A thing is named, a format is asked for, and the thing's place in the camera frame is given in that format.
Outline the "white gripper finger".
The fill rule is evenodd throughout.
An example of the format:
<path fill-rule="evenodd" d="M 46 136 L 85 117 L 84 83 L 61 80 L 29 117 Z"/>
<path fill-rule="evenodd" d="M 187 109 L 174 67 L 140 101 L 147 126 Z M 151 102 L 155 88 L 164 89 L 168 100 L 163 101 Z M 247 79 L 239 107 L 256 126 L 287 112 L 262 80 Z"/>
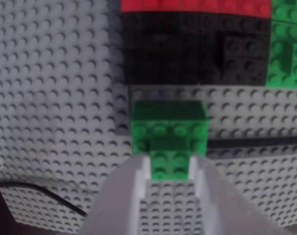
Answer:
<path fill-rule="evenodd" d="M 205 235 L 285 235 L 221 174 L 214 164 L 199 154 L 189 162 L 189 179 L 200 200 Z"/>
<path fill-rule="evenodd" d="M 96 197 L 82 235 L 136 235 L 140 201 L 149 179 L 149 156 L 133 155 L 109 175 Z"/>

